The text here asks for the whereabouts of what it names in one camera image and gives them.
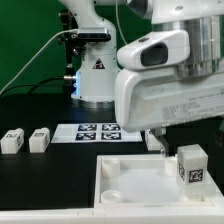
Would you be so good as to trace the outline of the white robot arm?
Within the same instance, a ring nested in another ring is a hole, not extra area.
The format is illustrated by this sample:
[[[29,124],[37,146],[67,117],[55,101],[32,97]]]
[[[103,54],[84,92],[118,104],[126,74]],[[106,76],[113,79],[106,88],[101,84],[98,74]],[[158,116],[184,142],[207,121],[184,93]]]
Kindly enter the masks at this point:
[[[112,104],[128,132],[163,128],[224,114],[224,0],[60,0],[85,41],[73,98]],[[98,5],[125,4],[152,30],[116,46],[114,25]]]

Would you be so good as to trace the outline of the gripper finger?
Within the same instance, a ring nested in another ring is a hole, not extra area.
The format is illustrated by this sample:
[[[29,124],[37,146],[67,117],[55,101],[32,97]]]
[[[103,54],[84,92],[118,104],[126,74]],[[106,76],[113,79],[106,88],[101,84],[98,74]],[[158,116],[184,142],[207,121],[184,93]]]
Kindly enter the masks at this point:
[[[150,130],[156,139],[161,143],[161,150],[159,151],[164,157],[169,155],[169,144],[165,139],[166,129],[165,128],[155,128]]]

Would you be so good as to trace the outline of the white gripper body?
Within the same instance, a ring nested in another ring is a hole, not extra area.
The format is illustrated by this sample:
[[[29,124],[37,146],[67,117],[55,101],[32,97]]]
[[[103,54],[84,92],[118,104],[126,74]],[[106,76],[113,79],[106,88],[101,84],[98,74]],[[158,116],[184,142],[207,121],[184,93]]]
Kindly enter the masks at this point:
[[[172,67],[124,69],[116,79],[115,114],[128,132],[224,115],[224,66],[189,79],[178,78]]]

